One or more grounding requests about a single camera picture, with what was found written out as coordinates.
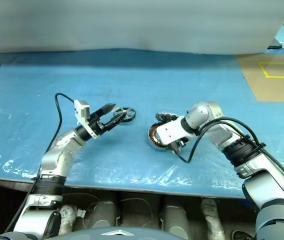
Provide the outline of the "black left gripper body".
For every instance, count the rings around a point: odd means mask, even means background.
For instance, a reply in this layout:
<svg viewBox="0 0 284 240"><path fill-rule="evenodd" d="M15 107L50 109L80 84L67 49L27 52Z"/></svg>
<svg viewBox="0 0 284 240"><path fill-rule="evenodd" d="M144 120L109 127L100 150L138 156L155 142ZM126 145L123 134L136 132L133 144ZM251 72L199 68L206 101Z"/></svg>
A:
<svg viewBox="0 0 284 240"><path fill-rule="evenodd" d="M107 122L102 122L101 117L104 115L106 115L106 113L101 110L97 110L90 114L89 127L97 136L104 134L115 126L115 117L112 117Z"/></svg>

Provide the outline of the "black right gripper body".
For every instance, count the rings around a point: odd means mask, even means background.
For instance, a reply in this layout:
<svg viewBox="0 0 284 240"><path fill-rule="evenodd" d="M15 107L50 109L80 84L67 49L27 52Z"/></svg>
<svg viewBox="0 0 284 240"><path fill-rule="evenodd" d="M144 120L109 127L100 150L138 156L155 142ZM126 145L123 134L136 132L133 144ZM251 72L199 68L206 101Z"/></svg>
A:
<svg viewBox="0 0 284 240"><path fill-rule="evenodd" d="M171 149L171 144L180 144L180 145L182 145L183 147L185 147L186 144L187 144L189 141L190 141L190 140L189 140L187 137L180 138L180 139L175 140L175 141L173 141L172 143L168 144L168 149Z"/></svg>

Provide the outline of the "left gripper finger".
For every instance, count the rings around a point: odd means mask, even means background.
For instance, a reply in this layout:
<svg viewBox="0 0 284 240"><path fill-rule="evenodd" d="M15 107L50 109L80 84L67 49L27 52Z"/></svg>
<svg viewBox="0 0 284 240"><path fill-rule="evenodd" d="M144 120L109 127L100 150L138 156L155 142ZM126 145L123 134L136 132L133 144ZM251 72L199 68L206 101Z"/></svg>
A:
<svg viewBox="0 0 284 240"><path fill-rule="evenodd" d="M111 112L114 107L116 106L116 103L107 103L106 105L102 106L99 110L97 110L97 115L99 117L104 116Z"/></svg>
<svg viewBox="0 0 284 240"><path fill-rule="evenodd" d="M127 116L126 112L122 112L114 117L112 117L106 124L105 124L105 129L106 130L111 130L115 126L119 125L120 123L125 121L125 118Z"/></svg>

